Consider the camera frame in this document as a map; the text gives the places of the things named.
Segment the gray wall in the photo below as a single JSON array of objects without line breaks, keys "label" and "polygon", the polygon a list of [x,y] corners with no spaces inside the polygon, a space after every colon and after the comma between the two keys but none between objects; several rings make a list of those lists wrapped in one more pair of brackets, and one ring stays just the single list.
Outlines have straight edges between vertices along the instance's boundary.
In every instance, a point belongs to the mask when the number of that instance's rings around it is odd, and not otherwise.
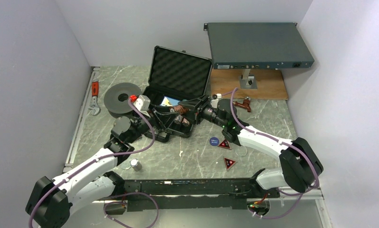
[{"label": "gray wall", "polygon": [[56,0],[92,66],[150,65],[156,45],[210,57],[207,22],[301,22],[312,0]]},{"label": "gray wall", "polygon": [[284,71],[288,105],[334,227],[379,227],[379,0],[314,0],[299,30],[317,62]]},{"label": "gray wall", "polygon": [[59,175],[90,66],[53,0],[0,0],[0,228],[27,227],[37,179]]}]

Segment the blue round sticker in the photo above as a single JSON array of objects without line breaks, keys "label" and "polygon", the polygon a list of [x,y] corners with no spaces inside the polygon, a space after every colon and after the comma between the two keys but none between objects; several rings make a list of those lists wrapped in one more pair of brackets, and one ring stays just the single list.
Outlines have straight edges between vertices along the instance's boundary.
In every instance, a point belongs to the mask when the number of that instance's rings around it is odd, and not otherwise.
[{"label": "blue round sticker", "polygon": [[216,137],[212,137],[212,138],[210,138],[209,142],[210,142],[210,144],[211,144],[212,146],[217,146],[217,145],[219,145],[219,139],[216,138]]}]

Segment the adjustable wrench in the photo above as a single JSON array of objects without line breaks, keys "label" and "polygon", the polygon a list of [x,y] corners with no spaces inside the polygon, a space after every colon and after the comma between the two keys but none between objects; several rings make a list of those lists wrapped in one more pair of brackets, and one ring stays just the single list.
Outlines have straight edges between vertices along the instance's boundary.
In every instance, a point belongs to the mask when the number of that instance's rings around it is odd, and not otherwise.
[{"label": "adjustable wrench", "polygon": [[93,79],[93,82],[91,84],[91,103],[90,107],[88,108],[91,109],[92,115],[98,115],[101,112],[101,109],[97,104],[98,88],[98,79]]}]

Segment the triangular sticker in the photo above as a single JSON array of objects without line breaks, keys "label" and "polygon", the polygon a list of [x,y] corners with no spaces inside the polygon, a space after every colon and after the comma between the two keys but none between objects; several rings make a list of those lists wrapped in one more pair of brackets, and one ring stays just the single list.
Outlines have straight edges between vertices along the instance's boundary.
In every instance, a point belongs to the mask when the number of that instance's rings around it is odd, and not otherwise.
[{"label": "triangular sticker", "polygon": [[229,170],[236,163],[236,161],[224,158],[224,163],[226,165],[226,169]]},{"label": "triangular sticker", "polygon": [[219,144],[218,146],[231,150],[230,144],[228,143],[227,139],[224,139],[223,142],[221,144]]}]

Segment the brown pipe fitting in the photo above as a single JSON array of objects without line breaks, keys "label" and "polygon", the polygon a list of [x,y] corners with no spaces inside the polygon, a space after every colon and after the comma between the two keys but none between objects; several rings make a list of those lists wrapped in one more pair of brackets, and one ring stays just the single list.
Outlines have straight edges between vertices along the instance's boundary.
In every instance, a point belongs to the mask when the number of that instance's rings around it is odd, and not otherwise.
[{"label": "brown pipe fitting", "polygon": [[251,107],[250,107],[250,103],[251,103],[251,98],[250,97],[246,97],[244,100],[243,100],[243,103],[238,103],[238,102],[233,102],[234,106],[236,107],[240,107],[240,108],[243,108],[243,109],[246,109],[247,112],[251,112]]}]

